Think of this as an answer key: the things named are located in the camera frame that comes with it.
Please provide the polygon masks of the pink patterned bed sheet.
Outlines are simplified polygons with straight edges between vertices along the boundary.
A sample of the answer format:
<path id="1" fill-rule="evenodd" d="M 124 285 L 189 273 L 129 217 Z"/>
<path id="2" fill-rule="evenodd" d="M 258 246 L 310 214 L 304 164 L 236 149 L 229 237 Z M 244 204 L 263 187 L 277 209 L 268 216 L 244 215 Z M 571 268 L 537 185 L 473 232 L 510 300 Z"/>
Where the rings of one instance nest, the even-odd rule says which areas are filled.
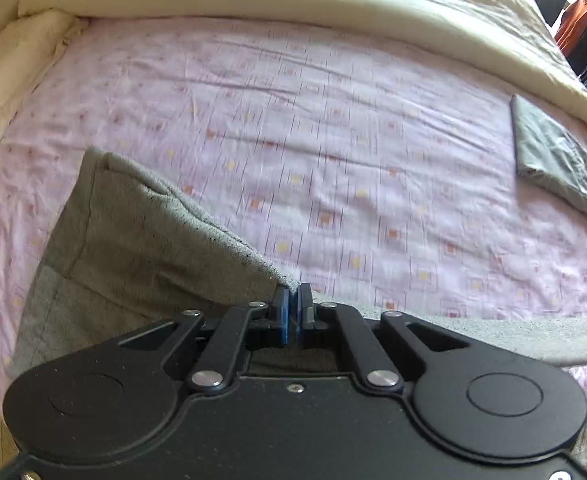
<path id="1" fill-rule="evenodd" d="M 0 401 L 39 258 L 95 146 L 316 292 L 450 318 L 587 315 L 587 217 L 517 177 L 510 84 L 397 41 L 95 21 L 0 142 Z"/>

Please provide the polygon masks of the folded dark grey garment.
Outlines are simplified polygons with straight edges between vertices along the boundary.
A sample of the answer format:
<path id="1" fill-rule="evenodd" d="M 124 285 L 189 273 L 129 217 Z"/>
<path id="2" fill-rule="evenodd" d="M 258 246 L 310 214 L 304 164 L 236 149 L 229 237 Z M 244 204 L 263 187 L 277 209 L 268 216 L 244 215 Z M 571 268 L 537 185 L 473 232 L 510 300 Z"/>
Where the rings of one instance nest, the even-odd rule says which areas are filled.
<path id="1" fill-rule="evenodd" d="M 510 100 L 517 175 L 587 216 L 587 149 L 523 96 Z"/>

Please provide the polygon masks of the hanging orange garment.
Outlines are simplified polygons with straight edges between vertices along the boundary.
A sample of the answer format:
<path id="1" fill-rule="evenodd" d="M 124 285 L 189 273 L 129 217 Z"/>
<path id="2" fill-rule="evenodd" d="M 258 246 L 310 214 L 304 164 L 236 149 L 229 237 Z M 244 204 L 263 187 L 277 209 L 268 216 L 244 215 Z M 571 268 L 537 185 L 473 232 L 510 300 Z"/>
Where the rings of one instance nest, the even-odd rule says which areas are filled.
<path id="1" fill-rule="evenodd" d="M 555 41 L 564 56 L 578 44 L 587 26 L 587 0 L 575 0 L 563 11 Z"/>

